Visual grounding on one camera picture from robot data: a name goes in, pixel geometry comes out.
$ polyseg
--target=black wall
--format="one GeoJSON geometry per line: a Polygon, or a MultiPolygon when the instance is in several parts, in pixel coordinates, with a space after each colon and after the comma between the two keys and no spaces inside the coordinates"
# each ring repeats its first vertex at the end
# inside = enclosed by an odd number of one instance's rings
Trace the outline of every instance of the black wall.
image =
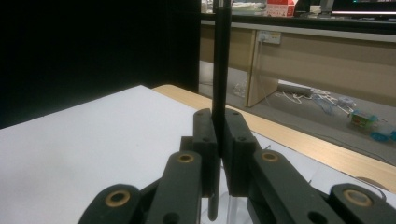
{"type": "Polygon", "coordinates": [[[0,128],[140,84],[198,90],[200,1],[113,2],[1,9],[0,128]]]}

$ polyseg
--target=monitor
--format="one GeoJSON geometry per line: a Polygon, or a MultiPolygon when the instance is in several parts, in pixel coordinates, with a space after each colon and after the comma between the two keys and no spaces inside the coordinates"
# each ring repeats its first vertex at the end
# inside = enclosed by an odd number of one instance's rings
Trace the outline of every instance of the monitor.
{"type": "Polygon", "coordinates": [[[352,18],[396,18],[396,0],[334,0],[332,15],[352,18]]]}

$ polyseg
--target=wooden desk edge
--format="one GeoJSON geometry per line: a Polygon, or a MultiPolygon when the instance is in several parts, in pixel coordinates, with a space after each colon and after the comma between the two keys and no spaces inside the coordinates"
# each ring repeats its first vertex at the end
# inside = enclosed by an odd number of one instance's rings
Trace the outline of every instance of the wooden desk edge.
{"type": "MultiPolygon", "coordinates": [[[[212,101],[199,94],[172,85],[163,85],[154,90],[195,109],[211,108],[212,101]]],[[[243,114],[250,130],[279,144],[292,148],[305,156],[326,164],[354,177],[365,177],[396,193],[396,167],[363,156],[343,147],[300,133],[267,119],[230,107],[243,114]]]]}

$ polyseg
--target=electrical outlet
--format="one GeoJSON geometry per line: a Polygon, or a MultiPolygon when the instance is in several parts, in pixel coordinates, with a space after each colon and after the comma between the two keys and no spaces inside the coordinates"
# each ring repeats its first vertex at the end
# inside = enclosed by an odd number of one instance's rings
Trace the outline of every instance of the electrical outlet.
{"type": "Polygon", "coordinates": [[[280,44],[282,33],[273,31],[259,31],[258,38],[262,43],[280,44]]]}

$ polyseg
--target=white table surface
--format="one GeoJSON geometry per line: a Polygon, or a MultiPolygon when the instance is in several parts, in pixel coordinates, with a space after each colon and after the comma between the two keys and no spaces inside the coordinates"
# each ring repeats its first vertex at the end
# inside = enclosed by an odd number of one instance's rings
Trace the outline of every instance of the white table surface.
{"type": "MultiPolygon", "coordinates": [[[[78,223],[102,189],[119,183],[142,189],[161,177],[180,137],[192,136],[194,112],[138,86],[0,130],[0,223],[78,223]]],[[[336,183],[364,185],[255,135],[322,191],[336,183]]],[[[227,190],[221,185],[220,195],[227,190]]],[[[396,196],[386,194],[396,206],[396,196]]]]}

